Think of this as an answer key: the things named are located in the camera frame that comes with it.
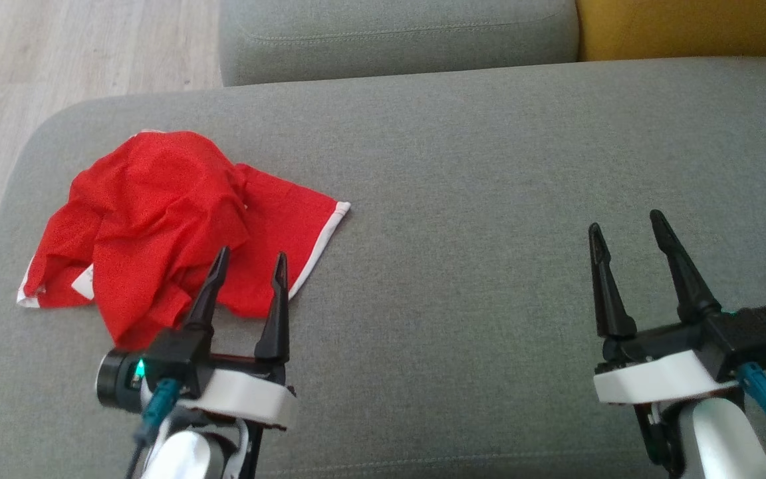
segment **floor plank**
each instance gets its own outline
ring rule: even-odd
[[[0,0],[0,201],[19,150],[60,109],[221,87],[218,0]]]

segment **yellow cushion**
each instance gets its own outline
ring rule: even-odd
[[[580,59],[766,57],[766,0],[578,0]]]

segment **clothing label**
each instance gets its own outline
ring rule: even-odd
[[[94,299],[94,265],[88,266],[88,269],[85,269],[84,273],[81,273],[70,287],[83,297]]]

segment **red garment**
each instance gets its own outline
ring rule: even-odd
[[[188,311],[228,245],[218,301],[235,315],[264,317],[277,254],[288,256],[294,294],[349,207],[234,166],[200,134],[139,133],[73,181],[18,300],[39,307],[90,303],[91,294],[72,284],[93,265],[93,294],[115,345],[141,349]]]

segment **gray cushion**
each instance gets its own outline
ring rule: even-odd
[[[13,291],[73,176],[141,128],[353,202],[292,302],[300,424],[267,433],[261,477],[663,477],[632,409],[593,391],[590,222],[641,327],[677,321],[652,207],[726,307],[766,303],[766,60],[91,101],[34,134],[0,211],[0,477],[122,476],[136,417],[94,397],[96,309]],[[216,351],[252,352],[258,322],[218,323]]]
[[[575,61],[575,0],[223,0],[224,85]]]

